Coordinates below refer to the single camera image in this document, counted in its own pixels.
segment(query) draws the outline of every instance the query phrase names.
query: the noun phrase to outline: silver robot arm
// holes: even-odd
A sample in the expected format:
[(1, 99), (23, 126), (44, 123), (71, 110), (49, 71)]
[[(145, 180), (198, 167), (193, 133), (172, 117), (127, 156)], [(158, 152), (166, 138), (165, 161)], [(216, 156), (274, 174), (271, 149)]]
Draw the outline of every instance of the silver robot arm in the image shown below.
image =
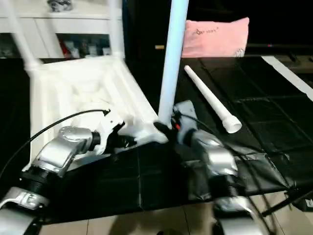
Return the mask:
[(100, 135), (89, 129), (63, 127), (46, 144), (29, 170), (0, 201), (0, 235), (23, 235), (36, 219), (35, 211), (48, 206), (50, 196), (77, 154), (93, 150)]
[(213, 135), (195, 130), (191, 148), (206, 165), (217, 223), (214, 235), (262, 235), (254, 221), (245, 189), (238, 177), (234, 156)]

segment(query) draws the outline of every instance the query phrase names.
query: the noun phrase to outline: black mat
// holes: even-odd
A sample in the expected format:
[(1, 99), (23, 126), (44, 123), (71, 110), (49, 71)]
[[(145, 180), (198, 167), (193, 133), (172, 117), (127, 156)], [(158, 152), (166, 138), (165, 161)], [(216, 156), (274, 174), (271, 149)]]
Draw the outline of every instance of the black mat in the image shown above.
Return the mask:
[[(132, 61), (127, 64), (157, 111), (162, 64)], [(183, 70), (179, 75), (176, 102), (190, 99), (198, 118), (215, 132), (260, 150), (260, 153), (246, 158), (257, 166), (262, 192), (313, 185), (313, 128), (310, 126), (313, 103), (304, 94), (261, 58), (184, 60), (182, 68), (184, 64), (190, 65), (224, 105), (238, 116), (243, 127), (238, 133), (228, 135)], [(3, 165), (15, 147), (12, 143), (21, 143), (29, 136), (29, 84), (20, 61), (0, 61), (0, 68), (4, 71), (3, 79), (14, 84), (15, 89), (7, 88), (11, 92), (8, 97), (18, 100), (20, 107), (16, 117), (18, 125), (10, 126), (10, 132), (15, 135), (3, 138), (7, 150), (1, 158)], [(15, 173), (27, 162), (28, 156), (25, 151), (19, 162), (7, 171), (6, 180), (0, 183), (1, 189), (11, 183), (10, 176), (18, 177)], [(51, 204), (48, 223), (191, 203), (187, 200), (186, 172), (181, 161), (170, 146), (151, 143), (69, 172), (58, 190), (58, 199)], [(246, 169), (237, 163), (248, 193), (260, 193)]]

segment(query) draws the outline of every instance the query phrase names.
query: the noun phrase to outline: white plastic tube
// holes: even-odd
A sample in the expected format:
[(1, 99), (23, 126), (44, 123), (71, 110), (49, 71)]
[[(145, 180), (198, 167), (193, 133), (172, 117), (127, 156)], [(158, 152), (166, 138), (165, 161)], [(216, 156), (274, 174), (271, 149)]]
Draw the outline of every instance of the white plastic tube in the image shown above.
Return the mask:
[(241, 122), (233, 116), (228, 109), (220, 102), (220, 100), (211, 92), (204, 82), (196, 75), (196, 73), (188, 66), (185, 66), (185, 71), (200, 90), (204, 98), (211, 105), (214, 111), (222, 120), (223, 126), (228, 133), (235, 133), (242, 127)]
[(158, 117), (170, 126), (189, 0), (172, 0)]
[(118, 31), (118, 21), (117, 21), (117, 0), (109, 0), (109, 10), (110, 10), (110, 21), (109, 21), (109, 26), (110, 26), (110, 46), (112, 50), (112, 55), (117, 56), (117, 57), (122, 57), (121, 56), (121, 50), (119, 48), (119, 41), (120, 37), (123, 35), (119, 35)]
[(4, 8), (4, 11), (7, 13), (7, 17), (9, 20), (9, 23), (14, 30), (12, 33), (15, 43), (17, 44), (17, 47), (24, 59), (24, 66), (25, 70), (32, 70), (38, 65), (41, 64), (39, 60), (35, 59), (33, 56), (27, 40), (24, 36), (21, 24), (19, 22), (19, 18), (15, 14), (14, 7), (11, 3), (11, 0), (0, 0), (2, 2), (2, 6)]

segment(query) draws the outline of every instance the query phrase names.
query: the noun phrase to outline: white shelf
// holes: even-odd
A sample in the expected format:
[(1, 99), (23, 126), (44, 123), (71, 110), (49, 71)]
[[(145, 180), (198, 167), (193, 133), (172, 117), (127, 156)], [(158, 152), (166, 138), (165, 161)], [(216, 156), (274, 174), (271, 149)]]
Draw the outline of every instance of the white shelf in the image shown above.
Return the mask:
[[(109, 19), (109, 6), (106, 1), (73, 0), (73, 10), (66, 12), (50, 12), (45, 0), (13, 0), (20, 18), (61, 18), (61, 19)], [(122, 10), (117, 9), (117, 19), (122, 19)], [(0, 9), (0, 18), (6, 18)]]

